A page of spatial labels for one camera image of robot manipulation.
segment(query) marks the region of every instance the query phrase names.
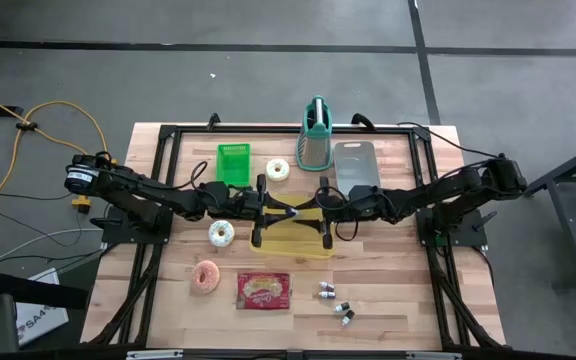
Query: gray floor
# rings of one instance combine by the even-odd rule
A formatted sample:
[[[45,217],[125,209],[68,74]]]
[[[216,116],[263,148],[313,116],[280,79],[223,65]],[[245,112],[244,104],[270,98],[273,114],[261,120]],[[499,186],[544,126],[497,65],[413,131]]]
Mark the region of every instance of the gray floor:
[[[576,48],[576,1],[418,3],[429,46]],[[0,38],[17,40],[411,46],[410,25],[404,0],[0,0]],[[441,121],[458,127],[462,144],[505,152],[529,180],[576,154],[576,57],[430,56],[429,63]],[[298,121],[314,94],[326,96],[339,122],[361,112],[377,123],[428,123],[416,55],[0,49],[1,102],[78,103],[100,121],[118,157],[136,121],[206,121],[215,111],[226,122]],[[90,151],[100,147],[75,111],[55,108],[36,120]],[[13,122],[0,119],[0,179],[14,134]],[[71,155],[25,136],[5,191],[65,194]],[[94,212],[103,205],[98,200]],[[576,262],[550,199],[543,193],[485,207],[493,209],[499,215],[487,233],[508,344],[576,355],[576,291],[550,288],[575,274]],[[0,211],[46,232],[77,228],[66,200],[0,198]],[[0,254],[35,236],[0,218]],[[85,233],[72,248],[42,241],[20,254],[67,256],[98,246],[99,234]],[[65,263],[11,260],[0,271],[25,276]]]

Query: donut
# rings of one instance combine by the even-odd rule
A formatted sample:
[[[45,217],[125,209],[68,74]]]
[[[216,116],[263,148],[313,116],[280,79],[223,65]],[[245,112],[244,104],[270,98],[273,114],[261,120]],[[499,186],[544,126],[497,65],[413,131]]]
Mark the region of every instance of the donut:
[[[215,221],[208,229],[208,238],[214,246],[226,247],[235,238],[235,229],[226,220]]]
[[[219,283],[219,268],[214,262],[204,260],[192,270],[192,287],[201,294],[206,295],[215,290]]]
[[[272,159],[266,164],[266,176],[272,181],[283,181],[290,174],[290,166],[284,159]]]

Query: green basket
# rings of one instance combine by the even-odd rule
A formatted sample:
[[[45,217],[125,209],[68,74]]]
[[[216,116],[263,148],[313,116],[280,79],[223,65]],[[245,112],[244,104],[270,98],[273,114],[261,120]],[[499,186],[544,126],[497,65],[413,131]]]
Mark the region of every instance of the green basket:
[[[250,185],[250,144],[217,146],[217,181],[233,186]]]

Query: yellow tray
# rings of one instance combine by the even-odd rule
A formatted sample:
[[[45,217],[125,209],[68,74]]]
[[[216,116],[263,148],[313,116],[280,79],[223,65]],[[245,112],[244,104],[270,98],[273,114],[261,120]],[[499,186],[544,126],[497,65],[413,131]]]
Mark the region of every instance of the yellow tray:
[[[310,198],[296,195],[279,195],[275,199],[290,205],[302,204]],[[268,214],[283,214],[283,210],[264,208]],[[300,210],[294,220],[323,220],[321,209]],[[335,233],[335,225],[330,226],[332,234]],[[306,257],[314,259],[327,259],[334,252],[333,249],[324,249],[321,234],[308,226],[294,223],[292,220],[278,222],[268,229],[261,230],[261,247],[252,246],[248,241],[252,251],[269,254],[285,255],[295,257]]]

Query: red package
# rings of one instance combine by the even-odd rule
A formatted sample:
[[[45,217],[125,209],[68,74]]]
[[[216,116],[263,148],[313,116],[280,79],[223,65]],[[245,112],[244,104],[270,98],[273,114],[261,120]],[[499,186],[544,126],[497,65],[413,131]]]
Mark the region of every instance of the red package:
[[[290,309],[290,274],[237,274],[237,309]]]

